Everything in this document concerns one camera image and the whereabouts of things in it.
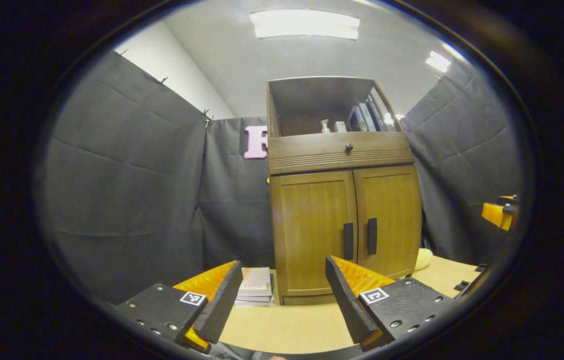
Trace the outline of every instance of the bottle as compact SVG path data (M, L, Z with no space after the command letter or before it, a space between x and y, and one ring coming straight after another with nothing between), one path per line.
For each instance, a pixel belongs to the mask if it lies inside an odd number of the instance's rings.
M330 133L330 129L328 129L328 119L325 118L324 120L320 121L322 124L322 132L323 133Z

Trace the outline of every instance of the black handle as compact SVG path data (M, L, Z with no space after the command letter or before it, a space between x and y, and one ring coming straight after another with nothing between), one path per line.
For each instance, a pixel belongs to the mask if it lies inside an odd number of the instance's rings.
M368 255L377 254L377 218L368 219Z
M344 260L353 259L353 223L344 224Z

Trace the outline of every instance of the white wall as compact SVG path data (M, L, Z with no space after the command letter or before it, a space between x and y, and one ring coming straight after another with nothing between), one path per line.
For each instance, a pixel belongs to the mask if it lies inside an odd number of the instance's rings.
M209 117L215 116L217 120L235 117L163 22L145 28L115 49L118 54L125 50L123 57L159 81L168 76L164 85L200 111L209 109Z

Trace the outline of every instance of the table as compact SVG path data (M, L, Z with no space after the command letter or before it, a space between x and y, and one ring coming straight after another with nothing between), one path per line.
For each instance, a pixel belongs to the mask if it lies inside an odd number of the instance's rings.
M472 282L480 275L475 265L433 256L426 268L413 278L454 297L453 289L462 281ZM274 285L273 296L279 299ZM323 305L233 307L220 341L264 353L308 354L353 346L337 303Z

